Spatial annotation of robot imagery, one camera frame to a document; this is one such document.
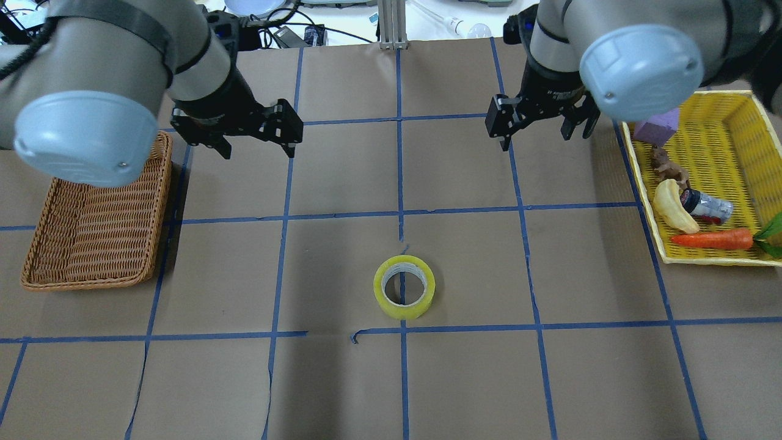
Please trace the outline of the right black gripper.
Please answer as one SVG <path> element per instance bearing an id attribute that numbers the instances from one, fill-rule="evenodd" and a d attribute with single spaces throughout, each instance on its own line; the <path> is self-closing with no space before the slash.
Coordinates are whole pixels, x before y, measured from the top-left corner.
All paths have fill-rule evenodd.
<path id="1" fill-rule="evenodd" d="M 512 98 L 504 94 L 492 97 L 486 131 L 489 137 L 500 138 L 501 150 L 508 152 L 518 131 L 559 116 L 563 117 L 561 136 L 565 141 L 572 139 L 579 125 L 583 125 L 583 138 L 588 139 L 601 111 L 578 72 L 559 72 L 527 61 L 519 93 Z"/>

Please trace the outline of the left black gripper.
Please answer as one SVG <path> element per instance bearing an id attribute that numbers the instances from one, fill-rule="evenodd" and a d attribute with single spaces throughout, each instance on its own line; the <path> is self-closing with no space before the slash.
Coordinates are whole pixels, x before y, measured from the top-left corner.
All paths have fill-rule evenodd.
<path id="1" fill-rule="evenodd" d="M 176 100 L 171 125 L 191 145 L 207 145 L 223 159 L 232 157 L 227 136 L 250 136 L 280 145 L 289 159 L 304 139 L 304 123 L 285 98 L 263 105 L 252 97 L 227 97 L 218 100 Z"/>

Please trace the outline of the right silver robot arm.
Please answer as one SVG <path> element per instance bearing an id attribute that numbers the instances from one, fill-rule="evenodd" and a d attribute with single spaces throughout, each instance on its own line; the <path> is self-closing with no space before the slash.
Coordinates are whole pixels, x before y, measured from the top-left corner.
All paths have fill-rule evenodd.
<path id="1" fill-rule="evenodd" d="M 641 122 L 677 108 L 700 87 L 742 79 L 780 115 L 779 1 L 539 1 L 503 26 L 522 45 L 525 70 L 515 97 L 497 94 L 487 134 L 511 137 L 563 117 L 590 137 L 601 115 Z"/>

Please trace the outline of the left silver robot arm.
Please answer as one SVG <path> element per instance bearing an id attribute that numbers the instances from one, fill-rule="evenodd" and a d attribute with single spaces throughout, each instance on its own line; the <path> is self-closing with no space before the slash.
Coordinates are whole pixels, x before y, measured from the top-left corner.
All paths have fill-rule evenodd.
<path id="1" fill-rule="evenodd" d="M 304 123 L 284 98 L 257 102 L 236 64 L 248 35 L 192 1 L 52 1 L 35 39 L 2 47 L 2 149 L 70 183 L 128 186 L 169 97 L 188 144 L 229 159 L 227 137 L 250 136 L 293 158 Z"/>

